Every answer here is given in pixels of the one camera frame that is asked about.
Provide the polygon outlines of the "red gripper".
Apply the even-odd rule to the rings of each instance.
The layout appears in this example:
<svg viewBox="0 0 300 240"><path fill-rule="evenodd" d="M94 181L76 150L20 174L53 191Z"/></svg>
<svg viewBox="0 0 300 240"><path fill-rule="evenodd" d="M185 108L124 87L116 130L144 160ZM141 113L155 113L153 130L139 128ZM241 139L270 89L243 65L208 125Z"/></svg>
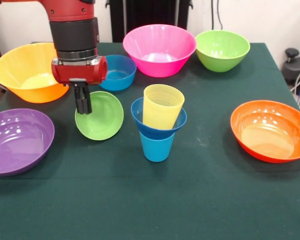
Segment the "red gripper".
<svg viewBox="0 0 300 240"><path fill-rule="evenodd" d="M92 105L90 90L88 85L101 84L108 72L107 60L105 56L97 56L91 60L84 61L61 61L54 58L51 63L52 74L60 84L72 84L74 82L84 82L81 87L74 84L74 96L76 109L79 114L91 114Z"/></svg>

